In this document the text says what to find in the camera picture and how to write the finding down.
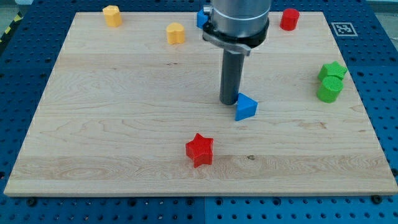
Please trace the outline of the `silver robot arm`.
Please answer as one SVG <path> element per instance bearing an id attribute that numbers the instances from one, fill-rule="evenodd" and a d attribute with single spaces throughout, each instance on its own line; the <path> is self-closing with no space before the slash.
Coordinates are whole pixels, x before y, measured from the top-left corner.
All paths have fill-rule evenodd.
<path id="1" fill-rule="evenodd" d="M 251 49 L 265 41 L 271 5 L 271 0 L 211 0 L 203 6 L 209 17 L 203 25 L 203 39 L 248 56 Z"/>

